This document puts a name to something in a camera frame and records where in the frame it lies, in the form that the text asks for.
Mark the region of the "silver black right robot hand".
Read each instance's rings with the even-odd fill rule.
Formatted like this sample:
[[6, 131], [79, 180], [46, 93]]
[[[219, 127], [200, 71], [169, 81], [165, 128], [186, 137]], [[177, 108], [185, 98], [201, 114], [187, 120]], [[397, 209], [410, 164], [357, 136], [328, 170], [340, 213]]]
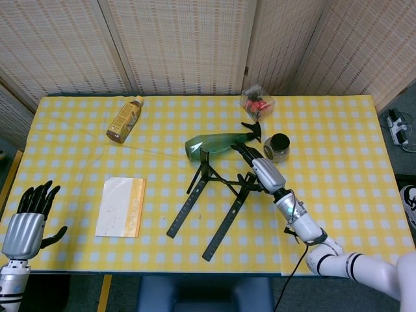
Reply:
[[245, 182], [245, 180], [238, 175], [238, 179], [244, 188], [250, 191], [264, 191], [267, 194], [274, 194], [279, 189], [285, 187], [286, 180], [273, 162], [264, 158], [255, 148], [249, 147], [245, 143], [238, 141], [235, 141], [230, 147], [242, 155], [243, 159], [248, 163], [257, 177], [258, 184], [255, 182]]

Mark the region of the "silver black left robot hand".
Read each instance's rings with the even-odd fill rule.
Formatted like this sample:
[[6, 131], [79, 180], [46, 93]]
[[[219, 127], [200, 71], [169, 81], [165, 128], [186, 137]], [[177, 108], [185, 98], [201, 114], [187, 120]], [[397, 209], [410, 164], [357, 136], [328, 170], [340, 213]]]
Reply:
[[46, 221], [60, 190], [59, 185], [53, 187], [52, 184], [52, 181], [48, 181], [36, 188], [30, 187], [23, 193], [3, 241], [1, 251], [8, 259], [28, 261], [66, 234], [68, 227], [62, 226], [57, 234], [44, 237]]

